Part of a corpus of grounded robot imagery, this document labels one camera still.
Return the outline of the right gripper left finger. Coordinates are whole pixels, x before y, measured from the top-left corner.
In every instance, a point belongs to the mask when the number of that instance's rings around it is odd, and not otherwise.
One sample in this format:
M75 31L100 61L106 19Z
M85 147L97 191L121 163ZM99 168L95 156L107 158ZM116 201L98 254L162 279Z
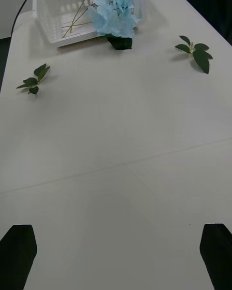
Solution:
M0 241L0 289L24 289L36 254L33 227L13 225Z

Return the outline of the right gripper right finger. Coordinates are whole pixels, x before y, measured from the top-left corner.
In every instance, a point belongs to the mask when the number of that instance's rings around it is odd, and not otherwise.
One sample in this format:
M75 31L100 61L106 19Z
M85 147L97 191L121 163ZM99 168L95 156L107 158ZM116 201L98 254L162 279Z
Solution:
M205 224L200 254L216 290L232 289L232 234L224 224Z

